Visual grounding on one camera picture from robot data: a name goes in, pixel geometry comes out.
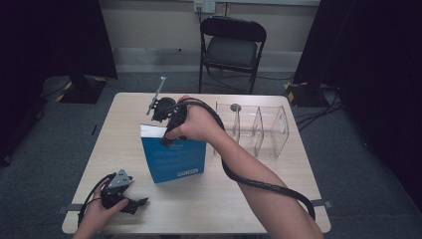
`chair backrest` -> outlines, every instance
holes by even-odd
[[[222,16],[212,16],[202,21],[201,35],[232,38],[265,43],[267,31],[259,23]]]

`human hand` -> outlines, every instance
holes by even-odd
[[[98,231],[100,231],[106,223],[121,209],[123,209],[128,200],[125,198],[124,200],[120,201],[114,207],[110,209],[106,209],[103,207],[102,204],[102,188],[103,186],[109,181],[109,178],[104,180],[94,192],[93,199],[90,201],[88,205],[87,211],[85,212],[84,219],[81,222],[80,227],[78,228],[77,232],[75,233],[73,238],[91,238],[93,237]]]
[[[180,98],[180,102],[190,98],[184,96]],[[203,108],[199,106],[187,106],[188,114],[184,124],[169,131],[166,134],[168,139],[176,139],[180,136],[186,136],[191,139],[204,140],[212,144],[217,138],[217,134],[224,132],[216,123],[214,118]]]

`clear plastic container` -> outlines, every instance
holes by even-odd
[[[239,144],[257,158],[278,158],[288,137],[283,107],[216,105],[224,127]]]

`human arm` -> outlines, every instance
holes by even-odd
[[[103,207],[101,201],[102,188],[108,181],[109,179],[104,180],[96,188],[93,199],[91,200],[87,211],[85,212],[84,219],[82,220],[81,225],[73,236],[74,239],[92,238],[115,214],[120,212],[120,210],[127,205],[128,200],[124,199],[110,209]]]
[[[174,139],[182,135],[208,141],[237,175],[286,187],[277,174],[233,140],[201,107],[189,106],[186,122],[166,136]],[[272,238],[322,238],[317,224],[294,198],[241,183],[239,187]]]

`electrical outlet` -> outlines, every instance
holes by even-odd
[[[215,13],[215,2],[205,1],[203,8],[205,9],[205,13]]]
[[[204,1],[193,1],[193,12],[199,12],[198,11],[199,9],[200,9],[200,12],[202,13],[205,12]]]

